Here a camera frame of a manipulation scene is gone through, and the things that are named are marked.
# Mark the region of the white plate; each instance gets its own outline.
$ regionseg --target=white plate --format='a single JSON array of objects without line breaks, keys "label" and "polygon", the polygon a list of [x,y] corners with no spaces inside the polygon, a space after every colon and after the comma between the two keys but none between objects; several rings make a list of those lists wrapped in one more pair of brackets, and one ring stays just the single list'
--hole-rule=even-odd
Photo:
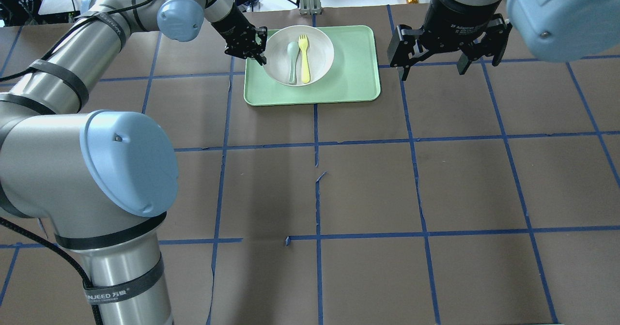
[{"label": "white plate", "polygon": [[[308,65],[310,66],[310,82],[301,82],[301,52],[297,57],[297,80],[289,84],[288,78],[291,62],[286,53],[288,43],[299,40],[299,36],[308,36]],[[268,76],[284,85],[301,87],[317,82],[329,71],[334,63],[334,45],[329,37],[319,29],[305,25],[286,27],[274,33],[267,40],[265,47],[267,64],[264,65]]]}]

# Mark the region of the yellow fork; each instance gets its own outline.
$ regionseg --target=yellow fork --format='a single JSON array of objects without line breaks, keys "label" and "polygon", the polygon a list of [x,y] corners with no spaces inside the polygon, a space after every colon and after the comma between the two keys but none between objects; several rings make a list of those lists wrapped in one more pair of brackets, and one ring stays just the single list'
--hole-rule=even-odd
[{"label": "yellow fork", "polygon": [[308,36],[302,34],[297,41],[301,49],[301,82],[310,82],[310,66],[308,65]]}]

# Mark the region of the plastic spoon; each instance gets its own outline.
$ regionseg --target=plastic spoon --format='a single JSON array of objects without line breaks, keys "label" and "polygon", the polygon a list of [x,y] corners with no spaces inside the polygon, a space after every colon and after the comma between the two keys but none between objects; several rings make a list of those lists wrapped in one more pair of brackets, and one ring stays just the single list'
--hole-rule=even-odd
[{"label": "plastic spoon", "polygon": [[297,57],[299,56],[299,44],[297,42],[288,43],[288,47],[286,47],[286,52],[288,53],[288,58],[291,62],[291,73],[288,77],[289,84],[295,84],[297,82]]}]

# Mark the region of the green tray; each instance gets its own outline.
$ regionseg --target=green tray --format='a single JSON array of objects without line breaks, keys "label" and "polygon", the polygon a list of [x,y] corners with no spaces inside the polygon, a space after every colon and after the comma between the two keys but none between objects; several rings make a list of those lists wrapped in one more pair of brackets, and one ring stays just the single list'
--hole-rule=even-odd
[{"label": "green tray", "polygon": [[[270,78],[255,60],[246,60],[243,96],[252,106],[372,101],[381,93],[372,29],[367,26],[319,27],[334,43],[334,64],[321,80],[288,87]],[[278,30],[268,31],[268,36]]]}]

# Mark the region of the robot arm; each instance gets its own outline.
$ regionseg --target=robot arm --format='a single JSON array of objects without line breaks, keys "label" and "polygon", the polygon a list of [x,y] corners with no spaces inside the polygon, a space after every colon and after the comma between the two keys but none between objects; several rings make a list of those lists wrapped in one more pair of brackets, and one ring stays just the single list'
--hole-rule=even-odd
[{"label": "robot arm", "polygon": [[177,195],[172,144],[141,113],[75,113],[133,32],[187,41],[206,18],[226,53],[265,63],[266,28],[231,0],[88,0],[86,8],[0,94],[0,217],[51,220],[58,245],[80,255],[95,286],[87,300],[105,325],[171,325],[155,230]]},{"label": "robot arm", "polygon": [[534,56],[547,62],[577,60],[620,42],[620,0],[507,0],[510,21],[495,14],[500,1],[431,0],[420,29],[394,30],[390,65],[399,68],[401,80],[412,65],[438,53],[462,51],[459,74],[483,56],[498,65],[513,25]]}]

